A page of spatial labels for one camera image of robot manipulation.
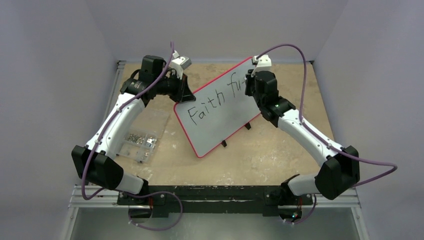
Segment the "pink framed whiteboard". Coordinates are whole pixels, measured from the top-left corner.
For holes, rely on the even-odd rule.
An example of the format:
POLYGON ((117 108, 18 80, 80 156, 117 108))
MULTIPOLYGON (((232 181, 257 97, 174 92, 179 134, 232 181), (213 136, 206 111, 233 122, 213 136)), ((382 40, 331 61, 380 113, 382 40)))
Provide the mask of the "pink framed whiteboard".
POLYGON ((195 101, 176 103, 173 111, 194 154, 202 158, 260 115, 245 94, 248 57, 194 91, 195 101))

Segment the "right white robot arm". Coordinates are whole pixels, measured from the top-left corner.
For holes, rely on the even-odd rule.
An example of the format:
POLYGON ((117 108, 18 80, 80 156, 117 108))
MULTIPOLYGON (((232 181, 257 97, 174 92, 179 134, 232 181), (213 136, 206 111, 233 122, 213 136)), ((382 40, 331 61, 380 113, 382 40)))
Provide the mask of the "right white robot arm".
POLYGON ((358 157, 358 151, 353 146, 344 147, 308 126, 308 121, 300 118, 299 110, 279 95, 273 72, 250 69, 245 79, 245 94, 253 97, 262 117, 296 140, 320 167, 317 173, 296 174, 282 182, 280 196, 284 202, 292 204, 307 194, 321 194, 334 200, 359 182, 359 162, 353 159, 358 157))

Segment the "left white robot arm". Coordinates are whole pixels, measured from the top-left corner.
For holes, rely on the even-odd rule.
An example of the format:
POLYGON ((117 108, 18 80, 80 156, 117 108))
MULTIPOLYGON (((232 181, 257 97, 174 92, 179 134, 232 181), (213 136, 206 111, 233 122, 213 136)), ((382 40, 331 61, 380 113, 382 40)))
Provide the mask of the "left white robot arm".
POLYGON ((122 84, 114 109, 99 130, 85 145, 76 145, 71 151, 83 183, 127 192, 138 205, 148 201, 145 179, 125 172, 114 159, 134 120, 157 95, 169 96, 175 103, 196 100, 184 73, 191 64, 189 57, 176 52, 169 60, 154 55, 143 57, 141 67, 122 84))

